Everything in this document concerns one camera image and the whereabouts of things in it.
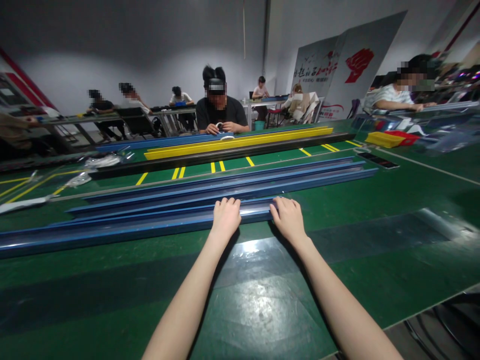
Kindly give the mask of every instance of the banner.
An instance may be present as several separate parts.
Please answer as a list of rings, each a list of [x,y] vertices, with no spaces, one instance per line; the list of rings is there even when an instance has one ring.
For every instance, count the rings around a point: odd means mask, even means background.
[[[339,54],[338,61],[333,61],[335,70],[321,107],[320,121],[347,118],[352,100],[365,97],[406,13],[350,28],[339,36],[344,41],[338,41],[333,52]]]
[[[304,93],[316,92],[324,97],[328,91],[329,79],[335,72],[335,53],[338,36],[329,37],[298,48],[292,87],[300,83]]]

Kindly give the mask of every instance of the red plastic tray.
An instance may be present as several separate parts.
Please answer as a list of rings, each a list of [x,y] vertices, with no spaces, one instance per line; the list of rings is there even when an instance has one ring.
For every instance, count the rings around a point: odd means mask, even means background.
[[[405,140],[403,140],[399,146],[410,146],[413,145],[418,139],[420,139],[420,136],[409,134],[403,131],[385,131],[385,134],[405,138]]]

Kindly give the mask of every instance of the small device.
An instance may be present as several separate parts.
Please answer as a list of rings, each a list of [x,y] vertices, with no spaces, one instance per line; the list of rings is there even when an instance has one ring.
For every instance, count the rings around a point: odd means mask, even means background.
[[[398,165],[394,162],[385,160],[384,158],[378,157],[378,156],[373,155],[369,152],[358,152],[356,155],[358,157],[362,158],[362,159],[369,160],[372,163],[380,165],[381,167],[383,167],[385,169],[394,169],[394,168],[398,168],[400,166],[400,165]]]

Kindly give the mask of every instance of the red fist graphic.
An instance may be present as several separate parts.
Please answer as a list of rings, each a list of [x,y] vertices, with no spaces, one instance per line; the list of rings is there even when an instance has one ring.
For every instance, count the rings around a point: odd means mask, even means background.
[[[346,64],[351,70],[350,76],[345,83],[354,83],[362,75],[374,58],[374,53],[370,49],[363,48],[352,57],[346,60]]]

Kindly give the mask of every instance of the black shirt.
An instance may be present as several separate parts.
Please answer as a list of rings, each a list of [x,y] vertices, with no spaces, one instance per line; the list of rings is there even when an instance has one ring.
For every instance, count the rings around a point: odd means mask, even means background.
[[[98,101],[94,102],[91,104],[91,107],[97,110],[110,110],[114,108],[114,104],[111,101],[104,100],[104,101]]]
[[[226,97],[226,107],[223,110],[217,110],[206,97],[200,99],[196,103],[196,120],[199,130],[205,130],[209,124],[225,122],[242,126],[249,124],[240,101],[230,96]]]

